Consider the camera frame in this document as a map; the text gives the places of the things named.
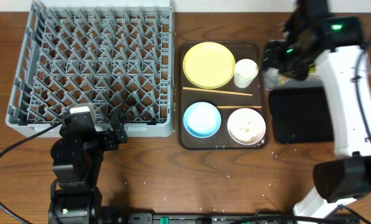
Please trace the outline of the white paper cup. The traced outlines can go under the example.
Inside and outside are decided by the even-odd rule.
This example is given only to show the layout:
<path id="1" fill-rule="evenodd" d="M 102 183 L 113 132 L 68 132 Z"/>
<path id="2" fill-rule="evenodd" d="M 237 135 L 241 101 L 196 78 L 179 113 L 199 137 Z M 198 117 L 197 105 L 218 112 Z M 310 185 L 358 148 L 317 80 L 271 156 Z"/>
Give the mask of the white paper cup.
<path id="1" fill-rule="evenodd" d="M 254 60 L 244 58 L 235 64 L 234 83 L 237 87 L 248 87 L 257 75 L 258 65 Z"/>

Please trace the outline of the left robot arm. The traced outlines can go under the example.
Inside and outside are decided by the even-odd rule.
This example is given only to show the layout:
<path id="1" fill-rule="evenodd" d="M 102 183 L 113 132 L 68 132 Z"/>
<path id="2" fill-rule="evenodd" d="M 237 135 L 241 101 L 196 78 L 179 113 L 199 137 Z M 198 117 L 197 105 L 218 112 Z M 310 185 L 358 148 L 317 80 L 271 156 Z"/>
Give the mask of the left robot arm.
<path id="1" fill-rule="evenodd" d="M 118 208 L 103 206 L 97 186 L 103 155 L 128 140 L 119 111 L 109 118 L 109 128 L 95 128 L 92 104 L 75 105 L 66 113 L 61 139 L 51 148 L 56 179 L 50 186 L 49 223 L 122 223 Z"/>

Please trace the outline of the white pink-rimmed bowl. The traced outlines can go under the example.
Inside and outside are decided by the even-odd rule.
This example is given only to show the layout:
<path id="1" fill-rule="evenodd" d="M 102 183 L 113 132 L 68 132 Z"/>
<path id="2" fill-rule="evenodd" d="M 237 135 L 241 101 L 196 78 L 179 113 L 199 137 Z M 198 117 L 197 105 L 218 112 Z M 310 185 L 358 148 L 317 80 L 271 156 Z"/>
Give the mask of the white pink-rimmed bowl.
<path id="1" fill-rule="evenodd" d="M 250 108 L 235 110 L 227 120 L 227 130 L 231 138 L 239 144 L 253 145 L 260 142 L 266 133 L 266 123 L 262 115 Z"/>

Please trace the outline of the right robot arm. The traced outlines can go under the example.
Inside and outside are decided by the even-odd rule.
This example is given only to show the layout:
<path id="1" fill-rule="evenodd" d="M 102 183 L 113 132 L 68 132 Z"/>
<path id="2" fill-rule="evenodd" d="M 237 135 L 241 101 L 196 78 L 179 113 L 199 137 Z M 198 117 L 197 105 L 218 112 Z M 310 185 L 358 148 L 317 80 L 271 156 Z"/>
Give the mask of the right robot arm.
<path id="1" fill-rule="evenodd" d="M 314 188 L 293 208 L 293 223 L 329 223 L 371 194 L 370 37 L 359 18 L 336 17 L 326 1 L 298 0 L 283 26 L 284 39 L 266 44 L 260 70 L 298 81 L 310 68 L 320 74 L 334 132 L 330 162 L 314 166 Z"/>

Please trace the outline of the light blue bowl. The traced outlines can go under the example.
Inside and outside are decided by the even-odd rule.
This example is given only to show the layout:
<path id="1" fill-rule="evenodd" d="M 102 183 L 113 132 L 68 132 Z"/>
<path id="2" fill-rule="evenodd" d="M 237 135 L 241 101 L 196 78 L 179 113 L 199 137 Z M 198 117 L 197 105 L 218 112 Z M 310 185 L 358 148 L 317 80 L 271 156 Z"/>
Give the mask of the light blue bowl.
<path id="1" fill-rule="evenodd" d="M 209 138 L 220 129 L 222 119 L 219 110 L 213 104 L 196 102 L 185 110 L 182 123 L 193 137 Z"/>

